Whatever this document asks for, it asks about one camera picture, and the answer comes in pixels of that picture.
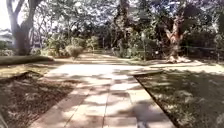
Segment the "dirt ground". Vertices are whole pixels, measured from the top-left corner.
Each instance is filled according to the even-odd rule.
[[[161,74],[136,78],[178,128],[224,128],[224,75],[220,66],[161,67],[166,70]]]
[[[0,83],[0,112],[9,128],[26,128],[71,90],[69,82],[39,80],[41,74],[26,72]]]
[[[40,80],[63,61],[0,66],[0,113],[9,128],[27,128],[72,91],[76,82]]]

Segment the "stone paving slab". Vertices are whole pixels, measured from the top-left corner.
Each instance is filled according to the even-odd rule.
[[[80,84],[29,128],[175,128],[138,81],[127,75],[142,69],[69,64],[50,71],[45,79]]]

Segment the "dry grass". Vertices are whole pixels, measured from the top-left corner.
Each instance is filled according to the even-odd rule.
[[[167,71],[136,76],[178,128],[224,128],[224,76]]]
[[[42,75],[26,72],[0,83],[0,113],[9,128],[27,128],[63,99],[71,90],[68,82],[46,82]]]

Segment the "tree branch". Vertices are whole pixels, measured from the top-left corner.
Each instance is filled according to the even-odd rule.
[[[14,15],[15,15],[16,19],[17,19],[18,14],[19,14],[19,12],[20,12],[22,6],[23,6],[24,1],[25,1],[25,0],[20,0],[20,1],[18,2],[17,6],[16,6],[16,10],[15,10],[15,12],[14,12]]]

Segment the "green vegetation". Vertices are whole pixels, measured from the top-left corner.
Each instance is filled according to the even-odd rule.
[[[223,76],[168,71],[136,76],[178,128],[223,128]]]
[[[40,61],[53,61],[53,59],[45,56],[1,56],[0,65],[16,65],[34,63]]]

